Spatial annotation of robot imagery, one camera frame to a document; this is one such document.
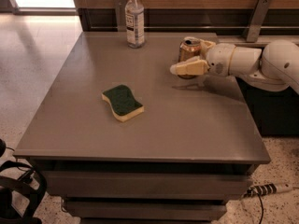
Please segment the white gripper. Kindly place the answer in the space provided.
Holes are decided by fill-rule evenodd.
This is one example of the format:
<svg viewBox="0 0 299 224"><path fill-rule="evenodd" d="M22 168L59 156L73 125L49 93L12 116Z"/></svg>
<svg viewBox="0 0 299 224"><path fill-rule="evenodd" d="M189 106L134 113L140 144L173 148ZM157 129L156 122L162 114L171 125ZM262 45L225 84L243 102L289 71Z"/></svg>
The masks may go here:
<svg viewBox="0 0 299 224"><path fill-rule="evenodd" d="M207 71L212 76L228 77L230 63L235 51L235 45L217 44L209 40L200 40L200 56L194 56L186 61L173 64L170 72L176 76L201 76Z"/></svg>

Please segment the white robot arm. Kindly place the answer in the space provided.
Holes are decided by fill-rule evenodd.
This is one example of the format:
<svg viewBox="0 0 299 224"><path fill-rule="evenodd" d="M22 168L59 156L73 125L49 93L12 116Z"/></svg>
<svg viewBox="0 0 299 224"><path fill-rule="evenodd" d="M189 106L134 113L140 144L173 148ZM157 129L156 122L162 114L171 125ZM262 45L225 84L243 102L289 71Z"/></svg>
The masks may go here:
<svg viewBox="0 0 299 224"><path fill-rule="evenodd" d="M173 64L176 76L239 77L250 86L265 91L291 87L299 94L299 47L288 40L275 40L263 49L202 40L199 56Z"/></svg>

